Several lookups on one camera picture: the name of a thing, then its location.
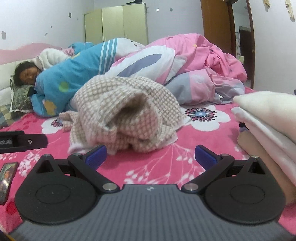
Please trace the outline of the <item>beige checkered knit coat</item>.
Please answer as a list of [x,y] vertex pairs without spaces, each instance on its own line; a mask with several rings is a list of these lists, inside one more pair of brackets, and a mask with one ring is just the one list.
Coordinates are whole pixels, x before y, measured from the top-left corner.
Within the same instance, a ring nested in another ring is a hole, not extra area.
[[129,148],[148,153],[175,142],[187,120],[173,94],[146,77],[97,75],[73,100],[74,111],[59,114],[70,154],[98,145],[111,155]]

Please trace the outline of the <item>folded white clothes stack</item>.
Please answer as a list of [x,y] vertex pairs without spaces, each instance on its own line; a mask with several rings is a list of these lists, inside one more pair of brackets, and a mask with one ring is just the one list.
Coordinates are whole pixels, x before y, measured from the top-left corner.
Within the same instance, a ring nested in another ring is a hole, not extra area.
[[258,91],[233,98],[231,109],[295,184],[295,95]]

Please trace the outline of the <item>plaid pillow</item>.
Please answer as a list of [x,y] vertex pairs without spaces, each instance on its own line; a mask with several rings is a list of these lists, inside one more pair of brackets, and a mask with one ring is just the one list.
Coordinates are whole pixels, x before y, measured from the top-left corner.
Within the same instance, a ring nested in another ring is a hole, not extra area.
[[6,128],[16,121],[16,116],[10,113],[10,105],[1,105],[0,125],[1,128]]

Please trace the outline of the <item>smartphone with red case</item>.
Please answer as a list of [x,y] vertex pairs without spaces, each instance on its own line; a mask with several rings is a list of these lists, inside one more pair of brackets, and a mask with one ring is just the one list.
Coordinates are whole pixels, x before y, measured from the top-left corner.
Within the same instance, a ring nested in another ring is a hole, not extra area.
[[1,168],[0,204],[4,205],[9,196],[12,180],[18,168],[18,162],[5,163]]

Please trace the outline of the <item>pink floral bed sheet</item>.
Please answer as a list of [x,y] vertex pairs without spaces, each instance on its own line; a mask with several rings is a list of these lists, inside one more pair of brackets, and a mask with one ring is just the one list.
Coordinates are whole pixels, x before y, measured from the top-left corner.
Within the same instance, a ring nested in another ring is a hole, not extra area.
[[[237,144],[239,125],[232,109],[234,104],[211,105],[205,109],[217,113],[217,118],[207,123],[188,122],[178,130],[178,139],[163,149],[150,153],[125,150],[107,157],[99,167],[100,174],[118,185],[123,184],[177,184],[182,186],[203,172],[194,157],[197,145],[204,145],[216,154],[227,153],[245,160],[248,155]],[[33,113],[24,115],[9,130],[25,133],[44,133],[48,138],[45,149],[1,155],[1,163],[18,162],[16,175],[11,183],[8,201],[1,206],[1,230],[11,232],[21,218],[14,204],[15,193],[39,158],[46,153],[56,159],[68,156],[69,133],[62,130],[57,118],[41,118]]]

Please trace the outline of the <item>dark patterned pillow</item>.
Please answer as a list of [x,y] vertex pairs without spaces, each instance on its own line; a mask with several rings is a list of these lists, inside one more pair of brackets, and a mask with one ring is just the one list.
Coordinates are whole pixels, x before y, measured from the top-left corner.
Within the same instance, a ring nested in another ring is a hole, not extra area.
[[32,85],[22,85],[16,86],[14,84],[13,76],[10,77],[10,88],[11,88],[11,105],[10,113],[22,112],[22,113],[32,113],[33,107],[31,103],[31,98],[28,93]]

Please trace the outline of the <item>sleeping person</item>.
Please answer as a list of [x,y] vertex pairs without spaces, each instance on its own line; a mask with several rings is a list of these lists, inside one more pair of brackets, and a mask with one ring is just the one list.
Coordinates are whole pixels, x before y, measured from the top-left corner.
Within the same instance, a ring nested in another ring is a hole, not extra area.
[[15,68],[13,75],[16,86],[35,85],[37,76],[43,71],[32,61],[23,61]]

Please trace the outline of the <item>blue cartoon quilt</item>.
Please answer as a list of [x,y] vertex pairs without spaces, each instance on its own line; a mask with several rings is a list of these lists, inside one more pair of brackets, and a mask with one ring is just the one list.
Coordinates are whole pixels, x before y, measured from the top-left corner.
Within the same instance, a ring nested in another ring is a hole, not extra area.
[[31,96],[34,113],[51,117],[63,112],[88,80],[109,70],[115,60],[117,42],[115,38],[97,44],[42,71]]

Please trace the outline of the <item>pink white headboard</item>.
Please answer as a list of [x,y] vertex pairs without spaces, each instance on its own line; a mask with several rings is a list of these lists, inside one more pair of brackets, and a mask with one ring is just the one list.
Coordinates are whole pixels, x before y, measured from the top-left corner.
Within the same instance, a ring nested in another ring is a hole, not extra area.
[[22,61],[30,61],[39,55],[46,48],[61,50],[61,47],[52,46],[43,43],[32,43],[22,46],[15,50],[1,50],[1,69],[0,69],[0,104],[7,105],[11,103],[10,78],[14,74],[15,67]]

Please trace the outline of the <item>pink rabbit quilt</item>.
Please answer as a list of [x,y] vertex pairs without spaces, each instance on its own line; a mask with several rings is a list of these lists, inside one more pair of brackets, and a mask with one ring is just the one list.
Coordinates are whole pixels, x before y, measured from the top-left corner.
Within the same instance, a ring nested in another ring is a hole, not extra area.
[[239,60],[200,34],[174,35],[146,46],[130,43],[105,75],[147,77],[170,90],[180,105],[231,103],[245,94],[247,80]]

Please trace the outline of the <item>brown wooden door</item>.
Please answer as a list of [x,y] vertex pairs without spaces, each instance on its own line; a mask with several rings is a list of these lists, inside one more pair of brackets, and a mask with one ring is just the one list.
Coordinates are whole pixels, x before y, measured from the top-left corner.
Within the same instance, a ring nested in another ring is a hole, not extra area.
[[224,53],[236,57],[254,88],[255,41],[249,1],[201,0],[204,36]]

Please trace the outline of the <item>cream yellow wardrobe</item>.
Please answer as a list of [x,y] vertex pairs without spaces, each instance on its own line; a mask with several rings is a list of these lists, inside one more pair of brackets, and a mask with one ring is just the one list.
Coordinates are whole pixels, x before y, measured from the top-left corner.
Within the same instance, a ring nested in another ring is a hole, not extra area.
[[145,3],[96,9],[84,15],[85,40],[94,44],[113,38],[128,38],[149,43]]

